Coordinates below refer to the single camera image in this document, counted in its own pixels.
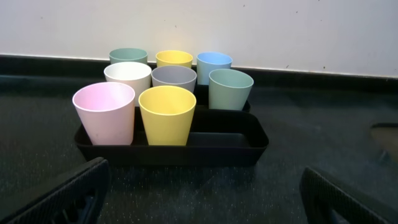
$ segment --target dark speckled surface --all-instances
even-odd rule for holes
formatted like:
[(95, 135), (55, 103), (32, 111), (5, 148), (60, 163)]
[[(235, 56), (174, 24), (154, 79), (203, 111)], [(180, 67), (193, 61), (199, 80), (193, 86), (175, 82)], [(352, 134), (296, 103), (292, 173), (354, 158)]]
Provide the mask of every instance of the dark speckled surface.
[[(85, 160), (72, 94), (97, 80), (0, 79), (0, 199)], [(398, 210), (398, 165), (370, 125), (398, 123), (398, 96), (255, 87), (270, 144), (254, 167), (112, 168), (100, 223), (306, 223), (299, 194), (318, 166)]]

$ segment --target green cup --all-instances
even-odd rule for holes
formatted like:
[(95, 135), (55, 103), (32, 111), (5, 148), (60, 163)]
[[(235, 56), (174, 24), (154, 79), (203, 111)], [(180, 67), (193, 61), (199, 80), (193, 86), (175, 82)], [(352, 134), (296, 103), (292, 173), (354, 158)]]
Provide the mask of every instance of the green cup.
[(123, 48), (112, 50), (109, 53), (109, 59), (111, 60), (111, 64), (118, 62), (140, 62), (147, 64), (148, 54), (145, 50), (141, 49)]
[(242, 110), (254, 80), (246, 73), (217, 69), (209, 74), (209, 108)]

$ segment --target black plastic tray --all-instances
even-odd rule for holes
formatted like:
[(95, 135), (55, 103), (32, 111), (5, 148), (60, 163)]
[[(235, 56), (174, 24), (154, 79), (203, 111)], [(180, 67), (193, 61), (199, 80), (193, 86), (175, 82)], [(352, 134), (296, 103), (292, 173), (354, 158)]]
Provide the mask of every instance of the black plastic tray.
[(253, 166), (268, 145), (258, 119), (242, 111), (195, 110), (186, 146), (148, 146), (139, 108), (134, 125), (130, 146), (93, 146), (82, 125), (75, 143), (86, 160), (112, 166)]
[[(209, 86), (208, 85), (196, 85), (193, 94), (197, 98), (196, 108), (209, 108)], [(242, 111), (250, 112), (250, 103), (246, 100)]]

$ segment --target wall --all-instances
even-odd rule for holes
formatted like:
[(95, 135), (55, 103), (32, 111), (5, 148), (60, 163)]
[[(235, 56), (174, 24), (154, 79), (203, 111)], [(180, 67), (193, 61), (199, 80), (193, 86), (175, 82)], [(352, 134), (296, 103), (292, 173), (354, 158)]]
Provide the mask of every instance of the wall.
[(107, 59), (120, 47), (235, 67), (398, 77), (396, 0), (1, 0), (0, 54)]

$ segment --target plastic cup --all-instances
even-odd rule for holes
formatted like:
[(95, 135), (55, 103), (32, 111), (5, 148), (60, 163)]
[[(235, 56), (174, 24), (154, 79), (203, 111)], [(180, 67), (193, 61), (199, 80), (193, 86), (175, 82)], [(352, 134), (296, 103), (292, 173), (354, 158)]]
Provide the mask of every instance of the plastic cup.
[(131, 86), (136, 92), (136, 106), (139, 95), (150, 87), (150, 66), (139, 62), (120, 62), (105, 68), (106, 81), (119, 82)]
[(141, 49), (122, 48), (112, 50), (109, 53), (109, 59), (111, 60), (111, 64), (119, 62), (140, 62), (147, 64), (148, 53)]
[(156, 54), (156, 64), (158, 67), (179, 65), (191, 68), (192, 60), (192, 55), (179, 50), (165, 50)]
[(204, 52), (197, 56), (198, 85), (209, 85), (211, 71), (231, 68), (232, 58), (218, 52)]
[(139, 104), (149, 145), (187, 144), (197, 99), (177, 86), (157, 86), (139, 96)]
[(210, 109), (243, 109), (254, 84), (248, 74), (232, 69), (217, 69), (210, 72), (209, 77)]
[(193, 93), (196, 80), (197, 73), (183, 66), (163, 66), (152, 71), (153, 86), (178, 86)]
[(134, 90), (103, 82), (75, 93), (73, 105), (93, 145), (130, 145), (134, 135)]

